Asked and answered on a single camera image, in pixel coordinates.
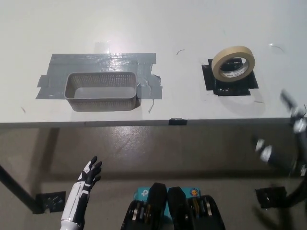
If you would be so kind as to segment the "white and black left hand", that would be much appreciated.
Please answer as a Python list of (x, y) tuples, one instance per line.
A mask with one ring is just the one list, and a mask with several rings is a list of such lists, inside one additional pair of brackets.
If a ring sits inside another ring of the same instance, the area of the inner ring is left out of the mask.
[(60, 230), (82, 230), (90, 192), (101, 179), (102, 162), (94, 156), (84, 167), (72, 186), (62, 213)]

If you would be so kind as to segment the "white and black right hand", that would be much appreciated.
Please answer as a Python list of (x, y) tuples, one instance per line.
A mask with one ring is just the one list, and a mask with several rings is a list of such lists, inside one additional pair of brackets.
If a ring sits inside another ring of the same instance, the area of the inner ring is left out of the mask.
[(280, 168), (289, 175), (298, 174), (302, 177), (307, 174), (307, 119), (305, 118), (306, 111), (302, 111), (296, 102), (292, 99), (286, 90), (281, 91), (281, 100), (291, 113), (290, 126), (293, 129), (296, 143), (298, 145), (298, 154), (295, 159), (287, 159), (282, 154), (278, 153), (276, 149), (265, 140), (253, 136), (252, 143), (255, 152), (260, 159), (270, 166)]

